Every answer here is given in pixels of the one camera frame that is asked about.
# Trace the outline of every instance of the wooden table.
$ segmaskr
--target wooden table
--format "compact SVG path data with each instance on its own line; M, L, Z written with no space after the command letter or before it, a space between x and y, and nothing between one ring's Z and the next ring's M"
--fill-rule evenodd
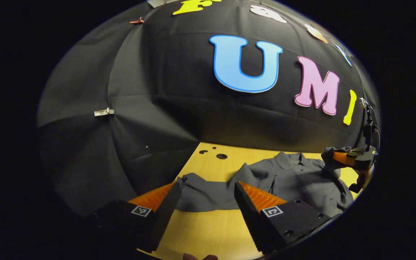
M219 153L227 155L227 158L217 158ZM207 181L226 182L244 163L253 164L273 158L278 153L279 151L200 143L178 177L196 173ZM304 155L308 159L321 159L320 153ZM357 173L351 168L344 168L340 179L350 186L356 182ZM357 196L353 192L352 195L354 199ZM182 260L183 253L192 254L199 260L207 255L216 255L220 260L252 260L263 255L256 249L239 209L208 212L175 209L158 249L148 255L163 260Z

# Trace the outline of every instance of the letter u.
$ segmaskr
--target letter u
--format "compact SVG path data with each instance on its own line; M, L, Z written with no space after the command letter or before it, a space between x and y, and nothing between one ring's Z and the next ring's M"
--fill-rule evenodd
M263 73L248 76L241 70L242 47L248 41L238 36L216 35L210 38L214 44L214 75L224 86L241 92L258 93L271 89L277 82L280 46L259 41L256 46L263 50Z

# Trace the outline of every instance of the gray polo shirt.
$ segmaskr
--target gray polo shirt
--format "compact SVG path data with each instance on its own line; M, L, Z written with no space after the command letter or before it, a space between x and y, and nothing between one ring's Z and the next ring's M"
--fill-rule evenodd
M242 181L286 201L300 199L333 217L352 202L351 192L339 179L340 170L326 169L322 160L306 159L302 153L285 154L246 163L228 182L205 181L195 173L178 178L181 198L176 209L190 212L238 209L234 184Z

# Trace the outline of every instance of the letter m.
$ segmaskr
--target letter m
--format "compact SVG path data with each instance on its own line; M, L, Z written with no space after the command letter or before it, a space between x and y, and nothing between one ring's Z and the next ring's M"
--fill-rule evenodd
M340 78L334 72L329 71L324 81L322 81L319 69L314 61L303 56L299 56L298 61L303 66L303 82L301 92L294 98L295 103L302 107L310 107L312 105L312 89L314 106L319 108L326 98L322 110L324 113L334 116L337 113L337 93Z

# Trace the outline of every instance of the fingertip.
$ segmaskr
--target fingertip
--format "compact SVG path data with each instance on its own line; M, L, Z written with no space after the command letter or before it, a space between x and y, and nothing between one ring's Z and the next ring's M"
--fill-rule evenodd
M203 260L218 260L218 257L215 255L207 255Z
M198 259L189 253L183 253L182 260L198 260Z

